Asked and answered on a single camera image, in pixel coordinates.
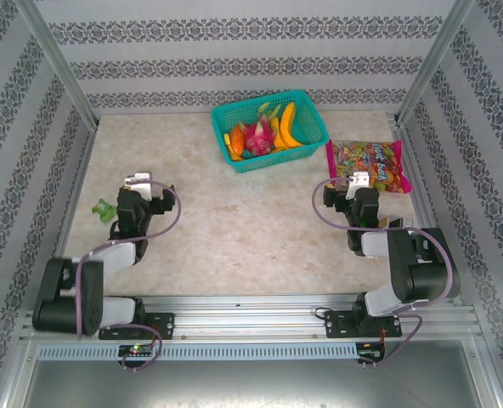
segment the wall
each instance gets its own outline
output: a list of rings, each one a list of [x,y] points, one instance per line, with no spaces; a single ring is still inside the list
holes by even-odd
[[[89,137],[17,8],[0,0],[0,378],[57,246]]]
[[[99,115],[303,88],[395,113],[454,0],[38,1]]]
[[[503,380],[503,1],[472,6],[406,130]]]

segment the teal basket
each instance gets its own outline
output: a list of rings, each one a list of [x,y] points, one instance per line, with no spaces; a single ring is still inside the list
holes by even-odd
[[[243,161],[232,161],[223,140],[223,135],[228,133],[238,122],[257,122],[257,110],[265,102],[270,102],[269,109],[273,109],[278,104],[282,105],[278,117],[281,117],[285,107],[290,102],[295,102],[297,112],[291,129],[291,136],[304,146]],[[320,146],[329,141],[327,129],[321,117],[319,117],[318,111],[308,95],[300,90],[274,93],[260,98],[218,106],[212,110],[212,124],[225,161],[237,173],[250,172],[258,168],[309,157]]]

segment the candy bag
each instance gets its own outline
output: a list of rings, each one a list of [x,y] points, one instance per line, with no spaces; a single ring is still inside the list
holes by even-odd
[[[403,175],[402,141],[368,143],[331,140],[327,144],[327,161],[331,177],[348,177],[357,171],[370,175],[370,187],[379,191],[410,193],[412,185]]]

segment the aluminum frame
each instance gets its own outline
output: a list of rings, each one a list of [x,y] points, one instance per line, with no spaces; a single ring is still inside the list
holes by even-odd
[[[377,341],[378,338],[329,339],[325,335],[323,321],[314,316],[313,311],[317,307],[347,310],[355,296],[196,296],[143,299],[149,311],[171,311],[176,314],[173,340],[165,341],[170,344],[326,344]],[[482,407],[503,407],[503,393],[473,306],[454,306],[443,302],[417,309],[415,313],[419,313],[424,320],[415,339],[461,341]],[[392,345],[400,343],[414,326],[414,321],[402,320],[403,337],[389,338],[388,341]],[[43,345],[71,344],[86,348],[91,344],[101,343],[129,342],[106,342],[99,340],[97,336],[77,341],[70,334],[34,331],[29,312],[21,329],[0,408],[25,405],[27,392],[34,379],[37,357]]]
[[[461,26],[461,22],[465,19],[474,3],[475,0],[455,0],[452,9],[446,16],[446,20],[442,24],[442,27],[440,27],[435,41],[431,48],[429,48],[429,52],[421,64],[415,80],[404,96],[403,103],[397,113],[398,124],[406,123],[412,115],[412,111],[420,100],[421,94],[423,94],[432,74],[437,69],[438,64],[440,64],[444,54],[446,54],[449,44]]]
[[[77,80],[76,75],[74,75],[71,65],[65,58],[59,44],[55,41],[54,34],[49,29],[42,13],[40,13],[35,0],[16,0],[15,5],[42,47],[49,63],[63,83],[66,92],[80,112],[88,129],[93,131],[97,130],[99,117],[91,106],[87,95],[83,92],[82,86]]]
[[[414,207],[415,216],[418,224],[422,228],[436,227],[437,222],[431,209],[431,203],[427,199],[427,193],[421,175],[418,172],[418,165],[414,152],[410,148],[410,141],[404,126],[398,126],[394,115],[387,115],[387,123],[391,128],[394,140],[403,141],[403,169],[404,174],[410,180],[414,190],[410,193],[412,206]]]

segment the table surface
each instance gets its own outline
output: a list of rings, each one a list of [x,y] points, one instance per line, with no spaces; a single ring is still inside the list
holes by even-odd
[[[383,111],[320,112],[335,140],[393,140]],[[307,159],[237,174],[224,161],[207,114],[103,116],[65,255],[108,239],[92,207],[116,204],[123,179],[151,171],[175,184],[183,211],[176,227],[150,241],[140,263],[105,282],[111,295],[356,293],[389,280],[385,258],[360,258],[344,231],[323,224],[310,196],[329,175],[325,147]],[[323,214],[345,219],[333,209]],[[381,194],[381,215],[415,218],[410,197]],[[175,212],[154,216],[149,232]]]

